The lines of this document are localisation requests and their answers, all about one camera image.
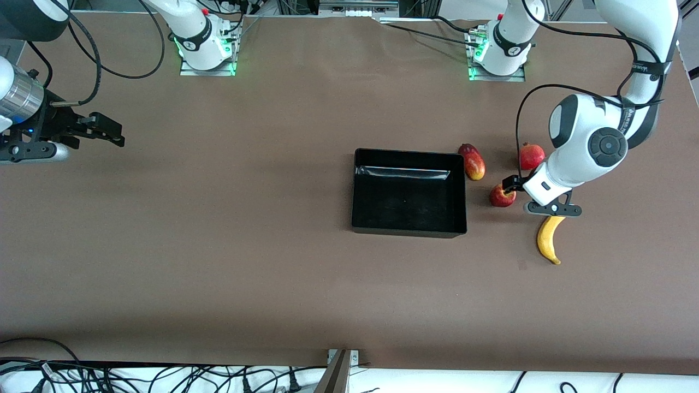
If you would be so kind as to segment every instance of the gray bracket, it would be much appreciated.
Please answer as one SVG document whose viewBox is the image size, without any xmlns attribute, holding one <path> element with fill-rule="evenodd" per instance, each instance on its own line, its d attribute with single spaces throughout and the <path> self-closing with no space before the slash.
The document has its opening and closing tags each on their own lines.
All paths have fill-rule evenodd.
<svg viewBox="0 0 699 393">
<path fill-rule="evenodd" d="M 328 368 L 313 393 L 346 393 L 350 367 L 359 365 L 358 350 L 329 350 Z"/>
<path fill-rule="evenodd" d="M 476 48 L 465 45 L 469 80 L 486 80 L 489 82 L 524 82 L 524 66 L 520 66 L 512 75 L 500 76 L 489 73 L 479 62 L 475 61 L 476 57 L 484 55 L 484 51 L 487 49 L 489 44 L 487 28 L 484 24 L 481 24 L 473 29 L 469 29 L 468 33 L 463 34 L 463 37 L 466 42 L 477 43 L 479 45 Z"/>
</svg>

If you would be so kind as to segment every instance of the black tray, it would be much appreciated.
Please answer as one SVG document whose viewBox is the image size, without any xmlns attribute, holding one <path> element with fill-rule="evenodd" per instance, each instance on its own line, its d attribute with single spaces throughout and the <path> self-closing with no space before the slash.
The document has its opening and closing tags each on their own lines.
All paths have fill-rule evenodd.
<svg viewBox="0 0 699 393">
<path fill-rule="evenodd" d="M 438 238 L 466 233 L 463 157 L 357 149 L 352 228 L 362 234 Z"/>
</svg>

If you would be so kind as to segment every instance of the table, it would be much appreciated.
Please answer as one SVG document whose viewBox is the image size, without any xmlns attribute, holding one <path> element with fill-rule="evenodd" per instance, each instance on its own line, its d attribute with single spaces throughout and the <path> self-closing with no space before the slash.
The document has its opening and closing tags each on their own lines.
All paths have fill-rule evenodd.
<svg viewBox="0 0 699 393">
<path fill-rule="evenodd" d="M 80 18 L 110 68 L 156 62 L 147 15 Z M 527 82 L 479 83 L 460 45 L 368 18 L 265 18 L 234 78 L 179 77 L 172 45 L 150 78 L 105 75 L 78 111 L 121 122 L 125 148 L 83 141 L 63 164 L 0 168 L 0 334 L 58 338 L 85 359 L 322 364 L 348 346 L 378 367 L 696 373 L 699 110 L 679 55 L 657 134 L 575 190 L 584 214 L 559 228 L 552 266 L 526 195 L 488 204 L 515 172 L 517 106 L 542 83 L 613 94 L 630 53 L 545 30 L 536 41 Z M 94 65 L 70 36 L 40 48 L 51 89 L 87 96 Z M 22 65 L 43 70 L 32 53 Z M 567 94 L 532 96 L 522 141 L 552 151 L 548 116 Z M 468 183 L 465 236 L 352 232 L 356 148 L 462 143 L 487 164 Z"/>
</svg>

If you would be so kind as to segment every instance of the banana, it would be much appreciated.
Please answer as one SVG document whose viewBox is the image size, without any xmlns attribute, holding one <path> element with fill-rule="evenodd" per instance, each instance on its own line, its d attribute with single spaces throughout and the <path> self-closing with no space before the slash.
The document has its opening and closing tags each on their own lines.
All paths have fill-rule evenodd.
<svg viewBox="0 0 699 393">
<path fill-rule="evenodd" d="M 539 252 L 554 265 L 560 265 L 561 260 L 556 256 L 554 249 L 554 233 L 558 225 L 565 219 L 560 215 L 548 217 L 539 228 L 539 234 L 536 237 L 536 243 L 539 246 Z"/>
</svg>

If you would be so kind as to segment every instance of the apple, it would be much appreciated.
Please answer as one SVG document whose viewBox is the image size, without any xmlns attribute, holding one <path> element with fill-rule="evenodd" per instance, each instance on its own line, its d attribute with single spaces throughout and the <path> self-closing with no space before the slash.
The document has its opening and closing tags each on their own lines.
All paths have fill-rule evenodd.
<svg viewBox="0 0 699 393">
<path fill-rule="evenodd" d="M 478 149 L 470 143 L 464 143 L 459 148 L 459 154 L 463 156 L 463 170 L 471 180 L 481 180 L 485 176 L 485 161 Z"/>
<path fill-rule="evenodd" d="M 546 153 L 539 145 L 524 143 L 519 150 L 519 165 L 525 171 L 536 169 L 544 161 L 544 158 L 546 158 Z"/>
<path fill-rule="evenodd" d="M 514 203 L 517 192 L 505 192 L 503 185 L 498 184 L 490 191 L 490 204 L 497 208 L 506 208 Z"/>
</svg>

